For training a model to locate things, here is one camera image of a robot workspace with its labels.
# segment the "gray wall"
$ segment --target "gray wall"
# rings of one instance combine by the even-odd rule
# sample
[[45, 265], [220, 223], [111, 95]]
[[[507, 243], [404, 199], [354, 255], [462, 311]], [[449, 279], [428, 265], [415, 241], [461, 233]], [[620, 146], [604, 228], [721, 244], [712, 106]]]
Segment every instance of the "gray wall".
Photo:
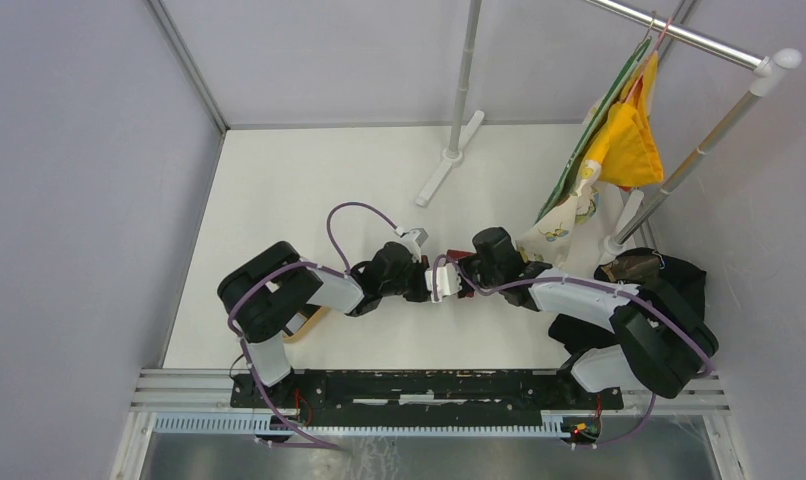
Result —
[[0, 0], [0, 479], [107, 476], [217, 144], [144, 2]]
[[[165, 3], [231, 124], [450, 119], [468, 0]], [[643, 34], [579, 0], [483, 2], [468, 112], [582, 119]]]
[[[654, 217], [668, 253], [709, 271], [707, 321], [754, 479], [806, 479], [806, 0], [704, 1], [692, 25], [803, 64]], [[653, 124], [673, 169], [751, 76], [676, 46]]]

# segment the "hanger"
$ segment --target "hanger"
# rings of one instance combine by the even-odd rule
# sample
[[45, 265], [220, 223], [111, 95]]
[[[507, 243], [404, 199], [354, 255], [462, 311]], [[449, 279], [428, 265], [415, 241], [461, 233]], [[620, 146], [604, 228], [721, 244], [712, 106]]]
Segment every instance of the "hanger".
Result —
[[[650, 30], [653, 29], [653, 24], [656, 22], [656, 12], [654, 11], [653, 14], [654, 15], [653, 15], [653, 18], [650, 21], [650, 26], [648, 27], [648, 33], [645, 34], [645, 38], [647, 38], [647, 36], [650, 34]], [[633, 82], [633, 86], [630, 87], [630, 92], [627, 93], [627, 97], [624, 99], [624, 103], [627, 103], [630, 100], [630, 98], [633, 96], [633, 92], [636, 91], [636, 87], [639, 84], [639, 80], [641, 80], [641, 78], [644, 76], [644, 71], [647, 70], [647, 64], [650, 63], [650, 57], [653, 55], [654, 52], [659, 50], [659, 45], [662, 44], [662, 40], [664, 40], [665, 35], [668, 34], [668, 27], [671, 26], [671, 22], [673, 22], [673, 21], [674, 21], [673, 16], [668, 17], [668, 22], [665, 24], [665, 27], [662, 29], [662, 31], [659, 32], [659, 37], [656, 38], [656, 43], [653, 45], [653, 48], [650, 50], [650, 53], [647, 55], [647, 57], [645, 57], [644, 65], [642, 65], [642, 67], [641, 67], [641, 74], [639, 74], [639, 76], [636, 78], [636, 81]]]
[[639, 43], [638, 45], [636, 45], [636, 49], [633, 51], [633, 54], [639, 51], [639, 47], [641, 47], [641, 44], [644, 43], [645, 40], [647, 40], [647, 37], [650, 36], [650, 32], [653, 31], [653, 24], [656, 23], [656, 10], [650, 12], [650, 15], [651, 15], [650, 23], [647, 25], [647, 31], [644, 32], [644, 36], [642, 37], [641, 40], [639, 40]]

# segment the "cable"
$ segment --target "cable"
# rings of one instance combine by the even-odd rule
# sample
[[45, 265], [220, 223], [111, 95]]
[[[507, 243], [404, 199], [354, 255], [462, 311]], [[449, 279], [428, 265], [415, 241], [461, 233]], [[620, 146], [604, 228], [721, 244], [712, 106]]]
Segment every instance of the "cable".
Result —
[[627, 432], [627, 433], [625, 433], [625, 434], [623, 434], [621, 436], [609, 439], [609, 440], [604, 440], [602, 442], [597, 442], [594, 445], [579, 445], [579, 446], [581, 448], [597, 448], [597, 447], [605, 447], [606, 445], [612, 445], [612, 444], [620, 443], [620, 442], [623, 442], [624, 440], [627, 440], [628, 438], [630, 438], [630, 437], [634, 436], [635, 434], [639, 433], [647, 425], [648, 420], [650, 420], [650, 414], [651, 414], [651, 412], [653, 412], [654, 405], [656, 405], [656, 394], [655, 393], [653, 395], [651, 395], [650, 403], [647, 405], [647, 410], [645, 410], [644, 415], [642, 415], [641, 420], [639, 420], [639, 423], [637, 423], [635, 427], [630, 429], [629, 432]]
[[335, 445], [334, 443], [329, 443], [327, 441], [321, 440], [320, 438], [314, 437], [314, 436], [304, 432], [303, 430], [300, 430], [299, 427], [294, 425], [293, 422], [288, 420], [285, 417], [285, 415], [283, 415], [282, 412], [280, 412], [279, 409], [276, 408], [276, 405], [273, 404], [273, 402], [271, 401], [270, 397], [268, 396], [267, 389], [265, 388], [265, 384], [262, 383], [262, 378], [259, 376], [259, 372], [256, 369], [256, 366], [253, 365], [252, 362], [250, 362], [250, 359], [251, 359], [250, 350], [249, 350], [249, 347], [247, 346], [247, 340], [244, 338], [244, 333], [241, 331], [241, 329], [238, 326], [235, 325], [235, 317], [238, 315], [238, 312], [241, 310], [241, 308], [244, 306], [244, 304], [246, 304], [247, 301], [250, 300], [250, 298], [252, 298], [253, 295], [256, 294], [256, 292], [258, 292], [259, 290], [264, 288], [265, 285], [268, 284], [268, 282], [271, 282], [271, 281], [275, 280], [277, 277], [279, 277], [283, 273], [291, 271], [291, 270], [294, 270], [296, 268], [303, 268], [303, 267], [311, 268], [311, 269], [314, 269], [314, 270], [321, 270], [323, 272], [326, 272], [326, 273], [329, 273], [329, 274], [332, 274], [332, 275], [336, 275], [338, 277], [344, 277], [343, 273], [338, 272], [336, 270], [333, 270], [333, 269], [331, 269], [329, 267], [324, 267], [323, 265], [318, 265], [316, 263], [312, 263], [312, 262], [289, 263], [288, 265], [282, 266], [282, 267], [278, 268], [277, 270], [275, 270], [274, 272], [268, 274], [263, 279], [259, 280], [258, 283], [253, 285], [253, 287], [250, 288], [250, 290], [248, 290], [247, 293], [245, 293], [238, 300], [238, 302], [235, 303], [235, 305], [232, 307], [232, 309], [229, 311], [229, 316], [226, 319], [226, 324], [229, 327], [229, 329], [232, 330], [232, 332], [235, 333], [235, 335], [238, 336], [238, 338], [240, 340], [239, 343], [241, 345], [241, 352], [243, 353], [244, 358], [246, 358], [248, 360], [247, 368], [250, 370], [250, 374], [253, 377], [253, 381], [256, 383], [256, 387], [259, 389], [259, 392], [262, 395], [262, 400], [264, 400], [265, 405], [268, 406], [268, 408], [274, 414], [274, 416], [276, 418], [278, 418], [279, 421], [282, 422], [282, 424], [285, 425], [286, 428], [288, 428], [289, 430], [291, 430], [295, 434], [297, 434], [297, 435], [305, 438], [309, 442], [311, 442], [311, 443], [308, 443], [308, 444], [307, 443], [273, 443], [273, 442], [269, 442], [268, 445], [270, 445], [272, 447], [276, 446], [276, 447], [286, 447], [286, 448], [289, 448], [289, 447], [290, 448], [326, 448], [326, 449], [329, 449], [329, 450], [340, 450], [341, 447], [339, 447], [338, 445]]
[[332, 210], [329, 211], [329, 215], [326, 217], [326, 234], [329, 237], [329, 241], [332, 243], [332, 248], [338, 252], [338, 256], [341, 257], [341, 261], [344, 262], [344, 273], [349, 275], [350, 274], [350, 262], [347, 261], [347, 256], [344, 255], [344, 251], [341, 250], [341, 247], [338, 246], [338, 242], [335, 241], [335, 237], [332, 235], [332, 216], [335, 215], [335, 212], [341, 210], [344, 207], [362, 207], [366, 208], [377, 215], [380, 216], [385, 223], [391, 226], [392, 230], [397, 230], [397, 224], [391, 221], [388, 216], [382, 212], [380, 212], [376, 207], [368, 205], [367, 203], [362, 202], [344, 202], [341, 204], [336, 205]]
[[[304, 262], [295, 262], [295, 263], [290, 263], [288, 265], [285, 265], [285, 266], [275, 270], [274, 272], [270, 273], [269, 275], [267, 275], [263, 279], [261, 279], [252, 288], [250, 288], [250, 290], [248, 290], [238, 300], [238, 302], [235, 303], [235, 305], [229, 311], [229, 316], [227, 317], [227, 326], [240, 339], [241, 351], [244, 354], [244, 358], [246, 358], [248, 360], [250, 359], [249, 347], [247, 346], [247, 342], [246, 342], [246, 340], [244, 338], [243, 332], [241, 331], [241, 329], [238, 326], [235, 325], [235, 317], [238, 314], [238, 312], [241, 310], [241, 308], [244, 306], [244, 304], [246, 304], [247, 301], [249, 301], [249, 299], [251, 297], [253, 297], [253, 295], [256, 294], [256, 292], [258, 292], [259, 290], [264, 288], [265, 285], [268, 282], [271, 282], [272, 280], [276, 279], [277, 277], [279, 277], [280, 275], [282, 275], [285, 272], [288, 272], [290, 270], [294, 270], [296, 268], [302, 268], [302, 267], [311, 268], [311, 269], [314, 269], [314, 270], [320, 270], [320, 271], [323, 271], [323, 272], [326, 272], [326, 273], [329, 273], [331, 275], [335, 275], [335, 276], [338, 276], [338, 277], [341, 277], [341, 278], [344, 278], [344, 277], [347, 276], [347, 274], [349, 274], [349, 272], [350, 272], [350, 263], [347, 261], [347, 257], [344, 255], [344, 252], [341, 250], [341, 247], [338, 246], [338, 243], [335, 241], [335, 238], [333, 237], [333, 234], [332, 234], [332, 216], [333, 216], [333, 214], [335, 214], [335, 212], [337, 212], [338, 210], [340, 210], [340, 209], [342, 209], [344, 207], [348, 207], [348, 206], [358, 206], [358, 207], [366, 208], [366, 209], [376, 213], [377, 215], [379, 215], [383, 220], [385, 220], [386, 223], [388, 223], [391, 226], [391, 228], [393, 228], [395, 230], [397, 229], [397, 225], [390, 218], [388, 218], [388, 216], [386, 216], [384, 213], [380, 212], [375, 207], [373, 207], [371, 205], [368, 205], [366, 203], [362, 203], [362, 202], [345, 202], [345, 203], [337, 205], [335, 208], [333, 208], [329, 212], [329, 215], [327, 216], [327, 219], [326, 219], [326, 230], [327, 230], [327, 235], [329, 236], [329, 240], [330, 240], [330, 242], [332, 242], [332, 246], [335, 248], [335, 251], [338, 252], [338, 255], [341, 257], [341, 260], [344, 262], [345, 273], [341, 273], [341, 272], [333, 270], [333, 269], [331, 269], [329, 267], [325, 267], [323, 265], [312, 263], [312, 262], [305, 262], [305, 261]], [[459, 276], [469, 286], [471, 286], [471, 288], [473, 288], [477, 293], [479, 293], [482, 296], [486, 296], [486, 297], [489, 296], [489, 295], [494, 295], [495, 293], [501, 292], [503, 290], [507, 290], [509, 288], [520, 287], [520, 286], [528, 286], [528, 285], [535, 285], [535, 284], [539, 284], [539, 283], [555, 283], [555, 282], [573, 283], [575, 285], [580, 285], [580, 286], [583, 286], [583, 287], [592, 288], [592, 289], [599, 290], [599, 291], [609, 293], [609, 294], [612, 294], [612, 295], [617, 295], [617, 296], [620, 296], [620, 297], [624, 297], [624, 298], [636, 303], [640, 307], [644, 308], [651, 315], [656, 317], [657, 320], [659, 320], [660, 322], [665, 324], [666, 327], [668, 327], [678, 337], [680, 337], [680, 339], [683, 340], [683, 342], [685, 342], [686, 345], [689, 346], [689, 348], [694, 350], [694, 352], [697, 354], [698, 357], [700, 357], [701, 361], [704, 364], [704, 372], [703, 372], [702, 375], [699, 375], [699, 376], [709, 375], [715, 369], [714, 365], [712, 364], [712, 361], [709, 359], [709, 356], [707, 356], [706, 353], [704, 353], [704, 351], [697, 345], [697, 343], [695, 343], [694, 340], [692, 340], [688, 335], [686, 335], [685, 332], [683, 332], [676, 324], [674, 324], [674, 322], [671, 321], [671, 319], [666, 317], [662, 312], [660, 312], [659, 310], [654, 308], [653, 305], [651, 305], [650, 303], [646, 302], [644, 299], [639, 298], [638, 296], [633, 295], [633, 294], [631, 294], [629, 292], [618, 290], [618, 289], [616, 289], [614, 287], [601, 285], [601, 284], [598, 284], [598, 283], [595, 283], [595, 282], [590, 282], [588, 280], [583, 280], [583, 279], [579, 279], [579, 278], [570, 278], [570, 277], [568, 277], [568, 278], [563, 278], [563, 277], [540, 277], [540, 278], [531, 278], [531, 279], [525, 279], [525, 280], [516, 280], [514, 282], [509, 282], [509, 283], [500, 285], [498, 287], [494, 287], [494, 288], [492, 288], [490, 290], [485, 290], [485, 289], [480, 288], [470, 278], [468, 278], [467, 275], [465, 275], [465, 273], [462, 271], [462, 268], [459, 266], [459, 263], [455, 259], [453, 259], [452, 257], [449, 257], [449, 256], [447, 256], [445, 254], [442, 254], [442, 255], [437, 256], [435, 258], [435, 260], [433, 261], [432, 278], [433, 278], [433, 290], [435, 290], [435, 292], [433, 294], [433, 298], [435, 298], [436, 300], [438, 299], [437, 288], [435, 288], [435, 284], [436, 284], [436, 280], [437, 280], [437, 271], [436, 270], [437, 270], [438, 264], [439, 264], [439, 262], [441, 260], [444, 260], [445, 262], [453, 263], [453, 265], [456, 266], [456, 269], [459, 272]], [[339, 449], [341, 449], [341, 447], [339, 447], [338, 445], [326, 442], [324, 440], [321, 440], [321, 439], [319, 439], [317, 437], [314, 437], [314, 436], [312, 436], [312, 435], [300, 430], [299, 427], [297, 427], [291, 421], [289, 421], [285, 417], [285, 415], [283, 415], [276, 408], [276, 406], [273, 404], [273, 402], [271, 401], [271, 399], [268, 396], [267, 391], [265, 389], [264, 383], [262, 383], [262, 379], [259, 376], [259, 372], [256, 370], [256, 367], [252, 363], [248, 363], [247, 366], [248, 366], [248, 368], [250, 370], [250, 374], [252, 375], [254, 382], [256, 383], [256, 386], [259, 388], [259, 391], [260, 391], [260, 393], [262, 395], [262, 400], [264, 400], [265, 404], [268, 406], [268, 408], [271, 410], [271, 412], [273, 412], [274, 416], [276, 416], [282, 422], [282, 424], [285, 425], [289, 430], [291, 430], [295, 434], [297, 434], [297, 435], [305, 438], [309, 442], [311, 442], [311, 443], [294, 443], [294, 444], [289, 444], [289, 443], [273, 444], [273, 443], [270, 443], [271, 446], [276, 445], [276, 446], [291, 447], [291, 448], [326, 448], [326, 449], [331, 449], [331, 450], [339, 450]], [[650, 404], [648, 405], [647, 411], [645, 412], [644, 416], [641, 418], [639, 423], [635, 427], [633, 427], [632, 430], [630, 430], [629, 432], [625, 433], [624, 435], [621, 435], [620, 437], [616, 437], [616, 438], [613, 438], [611, 440], [607, 440], [605, 442], [601, 442], [601, 443], [596, 444], [596, 445], [597, 446], [604, 446], [604, 445], [610, 445], [610, 444], [613, 444], [613, 443], [617, 443], [617, 442], [625, 440], [625, 439], [635, 435], [639, 431], [641, 431], [641, 429], [643, 429], [644, 426], [647, 424], [647, 421], [650, 418], [650, 414], [653, 411], [653, 407], [654, 407], [655, 404], [656, 404], [656, 394], [654, 393], [653, 396], [650, 399]]]
[[514, 287], [536, 285], [536, 284], [539, 284], [539, 283], [556, 283], [556, 282], [573, 283], [574, 285], [580, 285], [580, 286], [583, 286], [583, 287], [591, 288], [593, 290], [598, 290], [598, 291], [601, 291], [601, 292], [604, 292], [604, 293], [609, 293], [609, 294], [612, 294], [612, 295], [617, 295], [619, 297], [624, 297], [624, 298], [630, 300], [631, 302], [634, 302], [638, 306], [642, 307], [643, 309], [645, 309], [651, 315], [653, 315], [657, 320], [662, 322], [666, 327], [668, 327], [672, 332], [674, 332], [675, 335], [680, 337], [680, 340], [682, 340], [686, 345], [689, 346], [689, 348], [691, 348], [695, 352], [695, 354], [700, 358], [701, 362], [703, 362], [703, 365], [704, 365], [703, 372], [698, 375], [699, 378], [700, 377], [705, 377], [705, 376], [709, 375], [710, 373], [712, 373], [715, 370], [715, 365], [712, 363], [712, 360], [709, 359], [709, 356], [700, 348], [700, 346], [694, 340], [691, 339], [691, 337], [689, 337], [686, 334], [686, 332], [684, 332], [682, 329], [680, 329], [680, 327], [678, 327], [670, 318], [665, 316], [664, 313], [660, 312], [653, 305], [651, 305], [650, 302], [644, 300], [641, 297], [638, 297], [637, 295], [633, 295], [630, 292], [625, 292], [623, 290], [619, 290], [616, 287], [610, 287], [608, 285], [602, 285], [602, 284], [591, 282], [591, 281], [588, 281], [588, 280], [583, 280], [581, 278], [571, 278], [571, 277], [528, 278], [528, 279], [525, 279], [525, 280], [516, 280], [514, 282], [505, 283], [505, 284], [500, 285], [498, 287], [494, 287], [494, 288], [492, 288], [490, 290], [485, 290], [485, 289], [480, 288], [470, 278], [468, 278], [468, 276], [465, 275], [465, 273], [462, 271], [462, 268], [459, 266], [459, 262], [454, 260], [452, 257], [449, 257], [447, 255], [439, 255], [436, 258], [436, 262], [434, 262], [434, 263], [437, 263], [439, 259], [444, 259], [444, 260], [452, 263], [453, 265], [455, 265], [456, 269], [459, 271], [459, 276], [462, 277], [462, 280], [464, 280], [468, 285], [470, 285], [471, 288], [473, 288], [477, 293], [479, 293], [480, 295], [486, 296], [486, 297], [489, 296], [489, 295], [494, 295], [495, 293], [502, 292], [503, 290], [508, 290], [510, 288], [514, 288]]
[[229, 373], [227, 375], [229, 375], [229, 378], [231, 378], [233, 381], [235, 380], [235, 377], [232, 376], [232, 369], [235, 368], [235, 364], [237, 364], [238, 361], [241, 360], [242, 358], [244, 358], [243, 353], [241, 355], [238, 355], [238, 358], [236, 358], [235, 361], [232, 362], [232, 365], [229, 366]]

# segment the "red wire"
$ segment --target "red wire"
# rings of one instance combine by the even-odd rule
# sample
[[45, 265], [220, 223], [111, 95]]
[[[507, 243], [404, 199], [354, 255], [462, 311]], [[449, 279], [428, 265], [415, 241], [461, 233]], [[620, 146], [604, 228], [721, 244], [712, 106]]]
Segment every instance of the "red wire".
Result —
[[309, 403], [308, 400], [306, 400], [306, 397], [300, 395], [300, 389], [295, 388], [294, 389], [294, 410], [297, 411], [297, 414], [296, 414], [297, 418], [300, 418], [300, 402], [301, 401], [303, 403], [305, 403], [306, 407], [309, 409], [309, 416], [306, 419], [306, 424], [303, 425], [304, 427], [308, 427], [309, 424], [312, 423], [312, 417], [314, 416], [315, 412], [312, 411], [312, 404]]
[[309, 424], [312, 423], [312, 417], [314, 416], [314, 412], [312, 411], [312, 404], [309, 403], [309, 401], [306, 400], [306, 397], [304, 396], [300, 396], [300, 400], [305, 402], [306, 406], [309, 408], [309, 418], [306, 419], [306, 425], [305, 425], [308, 427]]

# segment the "metal base frame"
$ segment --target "metal base frame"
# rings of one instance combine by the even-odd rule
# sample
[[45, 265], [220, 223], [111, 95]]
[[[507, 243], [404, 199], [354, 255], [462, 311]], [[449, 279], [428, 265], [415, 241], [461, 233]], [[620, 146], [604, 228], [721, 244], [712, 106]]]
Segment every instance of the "metal base frame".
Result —
[[[233, 370], [247, 373], [247, 370]], [[113, 480], [137, 480], [153, 433], [207, 433], [281, 435], [271, 426], [268, 409], [230, 407], [233, 381], [228, 370], [147, 369], [141, 371], [120, 448], [112, 468]], [[604, 411], [606, 417], [640, 416], [650, 392], [623, 391], [624, 409]], [[285, 415], [294, 414], [289, 409]], [[558, 437], [563, 417], [591, 416], [593, 411], [543, 410], [540, 428], [477, 427], [446, 429], [407, 428], [321, 428], [310, 429], [319, 435], [348, 436], [502, 436]], [[734, 443], [730, 406], [717, 376], [692, 380], [675, 399], [658, 398], [653, 416], [701, 416], [706, 424], [711, 447], [723, 480], [744, 480], [745, 474]]]

